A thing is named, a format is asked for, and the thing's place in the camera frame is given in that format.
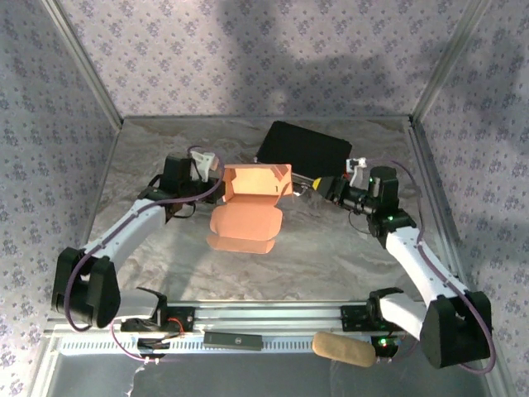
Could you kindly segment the orange paper box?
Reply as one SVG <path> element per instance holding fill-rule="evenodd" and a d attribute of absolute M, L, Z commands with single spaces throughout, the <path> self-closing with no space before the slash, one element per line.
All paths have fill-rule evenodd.
<path fill-rule="evenodd" d="M 208 245 L 218 251 L 267 254 L 282 227 L 279 200 L 293 194 L 292 166 L 227 165 L 223 204 L 210 219 Z"/>

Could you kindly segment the black ribbed carrying case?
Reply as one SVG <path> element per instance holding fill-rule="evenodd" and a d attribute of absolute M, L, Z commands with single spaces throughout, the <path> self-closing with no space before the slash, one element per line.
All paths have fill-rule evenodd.
<path fill-rule="evenodd" d="M 319 177 L 345 174 L 351 148 L 344 139 L 275 121 L 257 150 L 254 162 L 290 165 L 293 193 L 300 196 Z"/>

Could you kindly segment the small board with led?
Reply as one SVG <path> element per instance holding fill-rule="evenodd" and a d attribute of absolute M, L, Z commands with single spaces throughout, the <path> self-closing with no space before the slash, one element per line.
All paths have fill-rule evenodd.
<path fill-rule="evenodd" d="M 393 359 L 402 343 L 399 337 L 371 337 L 371 344 L 375 350 L 375 354 L 380 359 Z"/>

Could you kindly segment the flat black rectangular device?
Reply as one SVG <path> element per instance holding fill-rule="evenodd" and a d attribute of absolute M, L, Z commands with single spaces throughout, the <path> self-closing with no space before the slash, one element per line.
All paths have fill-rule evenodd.
<path fill-rule="evenodd" d="M 203 345 L 210 348 L 258 352 L 262 350 L 264 343 L 260 335 L 207 331 L 203 335 Z"/>

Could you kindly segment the aluminium side rail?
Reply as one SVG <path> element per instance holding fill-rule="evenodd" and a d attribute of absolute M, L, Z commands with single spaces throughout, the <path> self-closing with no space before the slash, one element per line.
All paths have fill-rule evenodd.
<path fill-rule="evenodd" d="M 408 145 L 415 162 L 417 181 L 421 186 L 426 240 L 428 243 L 435 243 L 433 251 L 449 271 L 463 284 L 476 290 L 475 283 L 460 257 L 460 239 L 426 132 L 422 124 L 416 122 L 412 116 L 408 117 L 407 126 Z"/>

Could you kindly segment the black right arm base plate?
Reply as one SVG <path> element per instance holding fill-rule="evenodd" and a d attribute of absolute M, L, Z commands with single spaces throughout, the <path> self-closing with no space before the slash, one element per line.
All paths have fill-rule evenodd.
<path fill-rule="evenodd" d="M 341 326 L 344 332 L 401 332 L 398 325 L 375 316 L 367 304 L 340 306 Z"/>

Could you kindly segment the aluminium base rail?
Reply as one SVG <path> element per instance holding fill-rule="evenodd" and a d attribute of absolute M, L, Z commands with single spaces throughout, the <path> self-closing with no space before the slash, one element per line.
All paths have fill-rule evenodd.
<path fill-rule="evenodd" d="M 365 304 L 362 302 L 236 302 L 236 301 L 208 301 L 208 302 L 177 302 L 167 303 L 162 299 L 155 301 L 155 309 L 126 301 L 113 317 L 117 321 L 124 321 L 138 316 L 150 317 L 161 306 L 193 306 L 195 318 L 193 330 L 213 330 L 218 328 L 223 332 L 235 329 L 237 332 L 248 329 L 309 329 L 329 328 L 344 332 L 341 326 L 340 306 L 351 304 Z"/>

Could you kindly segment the aluminium frame post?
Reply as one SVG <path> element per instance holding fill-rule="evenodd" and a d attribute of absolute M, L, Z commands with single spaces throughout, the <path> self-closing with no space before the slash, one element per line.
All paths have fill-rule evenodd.
<path fill-rule="evenodd" d="M 410 123 L 415 127 L 428 114 L 432 104 L 457 64 L 461 54 L 474 34 L 492 0 L 468 0 L 459 21 L 455 24 L 450 39 L 441 48 L 441 57 L 427 82 L 417 105 L 410 115 Z"/>
<path fill-rule="evenodd" d="M 73 24 L 70 22 L 63 6 L 60 4 L 60 0 L 39 1 L 50 16 L 50 19 L 63 40 L 67 51 L 76 64 L 79 73 L 85 79 L 108 121 L 112 124 L 115 130 L 120 131 L 123 119 L 117 111 L 110 93 L 107 91 L 107 88 L 99 77 L 96 67 L 91 61 L 88 52 L 85 50 L 82 41 L 78 38 Z"/>

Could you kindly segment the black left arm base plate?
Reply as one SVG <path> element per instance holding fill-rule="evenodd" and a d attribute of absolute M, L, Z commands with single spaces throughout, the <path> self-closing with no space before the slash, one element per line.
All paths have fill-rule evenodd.
<path fill-rule="evenodd" d="M 120 330 L 122 332 L 191 332 L 195 310 L 193 306 L 161 306 L 148 318 L 135 316 L 122 321 Z"/>

